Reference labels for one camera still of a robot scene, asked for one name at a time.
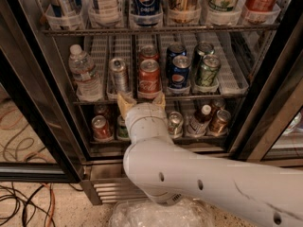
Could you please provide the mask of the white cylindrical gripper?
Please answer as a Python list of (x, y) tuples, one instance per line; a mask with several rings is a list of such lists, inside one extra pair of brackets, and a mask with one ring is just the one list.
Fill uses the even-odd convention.
[(163, 93), (159, 93), (152, 104), (136, 104), (131, 96), (127, 96), (123, 92), (117, 93), (116, 101), (121, 116), (125, 118), (132, 143), (154, 137), (164, 139), (169, 137), (168, 120), (164, 110), (166, 98)]

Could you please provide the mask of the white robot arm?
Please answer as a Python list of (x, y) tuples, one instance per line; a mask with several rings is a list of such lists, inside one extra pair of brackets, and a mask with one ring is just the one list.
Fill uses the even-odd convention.
[(138, 103), (119, 93), (117, 104), (131, 139), (124, 171), (152, 201), (170, 206), (188, 196), (257, 226), (303, 227), (302, 171), (200, 155), (174, 145), (163, 95)]

